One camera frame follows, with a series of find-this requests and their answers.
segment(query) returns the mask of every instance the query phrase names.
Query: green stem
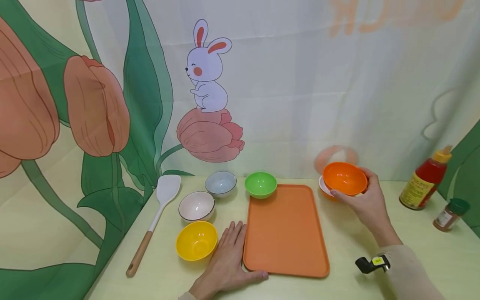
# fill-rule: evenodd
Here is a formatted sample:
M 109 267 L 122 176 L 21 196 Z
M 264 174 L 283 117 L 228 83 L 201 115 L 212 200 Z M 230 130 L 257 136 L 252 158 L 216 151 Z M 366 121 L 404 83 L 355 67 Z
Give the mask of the green stem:
M 100 55 L 95 46 L 95 41 L 93 40 L 92 31 L 90 30 L 90 25 L 88 24 L 87 14 L 85 12 L 85 2 L 75 0 L 77 6 L 77 16 L 78 21 L 80 22 L 80 27 L 84 34 L 85 41 L 87 42 L 88 48 L 90 49 L 90 53 L 92 53 L 92 58 L 102 63 L 100 60 Z
M 50 186 L 48 181 L 42 174 L 42 171 L 36 164 L 34 160 L 23 160 L 22 167 L 24 168 L 27 177 L 30 179 L 32 184 L 36 187 L 36 190 L 40 195 L 45 199 L 45 201 L 58 211 L 62 216 L 67 218 L 72 222 L 93 244 L 98 248 L 102 246 L 103 240 L 93 230 L 90 225 L 76 212 L 69 208 L 61 199 L 58 197 L 57 193 Z
M 120 220 L 121 220 L 121 232 L 122 235 L 125 234 L 125 215 L 123 214 L 123 211 L 120 206 L 120 201 L 119 201 L 119 187 L 118 187 L 118 160 L 119 160 L 119 154 L 114 152 L 111 155 L 112 157 L 112 196 L 113 196 L 113 203 L 115 204 L 115 207 L 117 208 L 117 211 L 120 215 Z
M 159 172 L 158 175 L 161 176 L 162 175 L 162 163 L 163 161 L 165 160 L 165 158 L 169 157 L 170 154 L 174 153 L 174 152 L 177 152 L 179 151 L 180 149 L 183 149 L 183 146 L 182 144 L 179 144 L 179 145 L 176 145 L 175 147 L 165 151 L 164 154 L 162 154 L 160 156 L 160 158 L 158 159 L 158 161 L 156 162 L 156 169 L 157 171 Z

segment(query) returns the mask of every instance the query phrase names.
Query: wooden handle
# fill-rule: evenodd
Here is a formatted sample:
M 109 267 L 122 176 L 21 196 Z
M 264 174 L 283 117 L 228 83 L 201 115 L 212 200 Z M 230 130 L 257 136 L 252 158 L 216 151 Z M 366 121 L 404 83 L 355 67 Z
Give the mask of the wooden handle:
M 138 266 L 140 265 L 140 262 L 144 257 L 145 250 L 147 250 L 148 243 L 150 242 L 152 235 L 153 235 L 153 232 L 151 231 L 147 231 L 147 233 L 145 233 L 144 239 L 140 243 L 140 246 L 138 246 L 137 252 L 133 257 L 132 262 L 128 266 L 127 273 L 126 273 L 127 277 L 133 277 L 135 276 L 135 273 L 137 273 Z

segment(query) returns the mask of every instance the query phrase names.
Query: bowl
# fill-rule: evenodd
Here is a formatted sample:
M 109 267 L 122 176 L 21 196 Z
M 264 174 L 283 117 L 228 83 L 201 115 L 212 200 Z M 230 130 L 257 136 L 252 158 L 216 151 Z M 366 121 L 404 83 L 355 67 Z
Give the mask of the bowl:
M 368 185 L 367 176 L 362 170 L 344 162 L 328 164 L 324 169 L 323 179 L 330 191 L 338 190 L 349 196 L 360 194 Z
M 267 172 L 255 172 L 245 179 L 245 188 L 255 199 L 266 199 L 276 190 L 276 179 Z
M 188 194 L 179 204 L 179 214 L 185 221 L 208 221 L 215 211 L 215 201 L 207 192 Z
M 322 191 L 322 194 L 325 196 L 325 198 L 332 200 L 334 202 L 338 202 L 338 200 L 335 199 L 335 197 L 332 195 L 330 190 L 325 185 L 323 176 L 320 176 L 320 178 L 318 179 L 318 185 L 320 186 L 320 190 Z
M 177 254 L 194 262 L 207 257 L 215 249 L 218 234 L 215 227 L 205 221 L 187 225 L 177 237 Z
M 216 198 L 225 198 L 230 195 L 237 185 L 237 178 L 230 172 L 217 172 L 210 175 L 205 181 L 206 190 Z

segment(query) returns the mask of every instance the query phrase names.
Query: spice jar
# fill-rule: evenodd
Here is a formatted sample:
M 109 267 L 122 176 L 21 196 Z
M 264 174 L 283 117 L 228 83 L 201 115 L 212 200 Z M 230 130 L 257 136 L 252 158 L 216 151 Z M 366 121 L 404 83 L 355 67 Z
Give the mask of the spice jar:
M 452 230 L 453 225 L 455 225 L 469 209 L 470 204 L 467 201 L 453 198 L 433 221 L 433 225 L 440 231 L 449 232 Z

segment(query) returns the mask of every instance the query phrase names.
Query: green lid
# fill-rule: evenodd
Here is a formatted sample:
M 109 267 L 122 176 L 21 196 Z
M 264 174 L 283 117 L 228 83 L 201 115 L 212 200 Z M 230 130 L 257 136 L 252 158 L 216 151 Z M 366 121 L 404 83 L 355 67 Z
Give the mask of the green lid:
M 455 215 L 463 216 L 470 209 L 470 204 L 463 199 L 453 198 L 447 208 Z

